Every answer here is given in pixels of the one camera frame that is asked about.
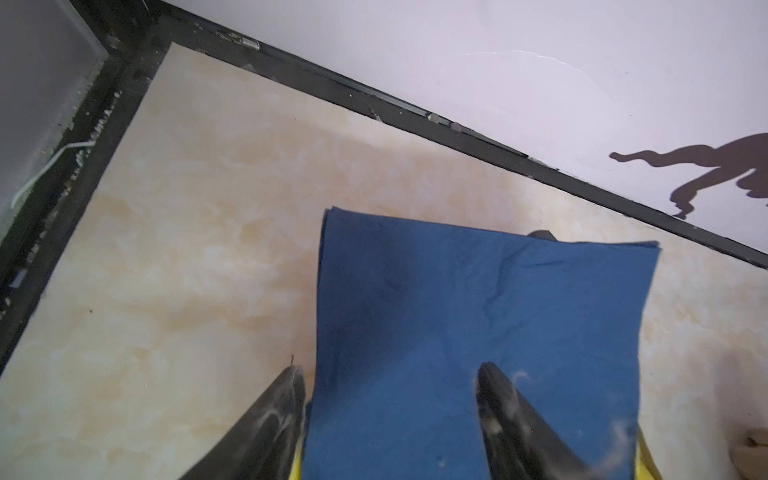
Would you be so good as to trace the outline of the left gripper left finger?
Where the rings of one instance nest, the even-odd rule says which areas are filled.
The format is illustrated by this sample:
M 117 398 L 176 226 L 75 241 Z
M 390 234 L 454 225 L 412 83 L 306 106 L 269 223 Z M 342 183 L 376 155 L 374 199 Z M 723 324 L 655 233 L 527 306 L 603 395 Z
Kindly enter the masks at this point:
M 184 479 L 299 479 L 306 437 L 306 381 L 289 366 Z

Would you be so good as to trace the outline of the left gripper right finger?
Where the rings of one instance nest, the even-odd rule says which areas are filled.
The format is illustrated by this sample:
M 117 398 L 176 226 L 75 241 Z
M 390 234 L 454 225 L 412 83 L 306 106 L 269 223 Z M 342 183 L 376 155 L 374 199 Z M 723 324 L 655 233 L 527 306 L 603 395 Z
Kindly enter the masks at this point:
M 475 396 L 493 479 L 594 477 L 496 364 L 481 364 Z

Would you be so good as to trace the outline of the dark blue napkin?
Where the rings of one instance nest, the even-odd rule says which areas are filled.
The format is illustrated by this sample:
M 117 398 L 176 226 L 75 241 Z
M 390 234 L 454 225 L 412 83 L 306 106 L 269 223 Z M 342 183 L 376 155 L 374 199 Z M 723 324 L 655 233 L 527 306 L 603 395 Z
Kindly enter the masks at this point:
M 303 477 L 488 478 L 491 362 L 581 460 L 632 478 L 660 252 L 328 210 Z

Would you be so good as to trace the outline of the yellow napkins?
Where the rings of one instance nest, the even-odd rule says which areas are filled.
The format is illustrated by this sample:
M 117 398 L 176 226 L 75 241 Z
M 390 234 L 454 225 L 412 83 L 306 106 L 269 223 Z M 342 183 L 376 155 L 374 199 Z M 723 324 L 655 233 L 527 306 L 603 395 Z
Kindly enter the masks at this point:
M 301 479 L 303 443 L 297 445 L 294 458 L 291 463 L 289 480 Z M 638 430 L 637 449 L 635 456 L 635 478 L 639 480 L 660 480 L 662 475 L 656 467 L 645 437 L 641 429 Z

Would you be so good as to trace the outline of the stack of pulp cup carriers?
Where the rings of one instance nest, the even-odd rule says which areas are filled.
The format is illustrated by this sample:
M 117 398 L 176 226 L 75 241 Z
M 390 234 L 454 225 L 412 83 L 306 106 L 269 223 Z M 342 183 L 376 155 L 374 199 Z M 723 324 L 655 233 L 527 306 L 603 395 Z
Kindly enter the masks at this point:
M 729 448 L 730 460 L 743 479 L 767 480 L 767 429 L 752 429 L 744 443 Z

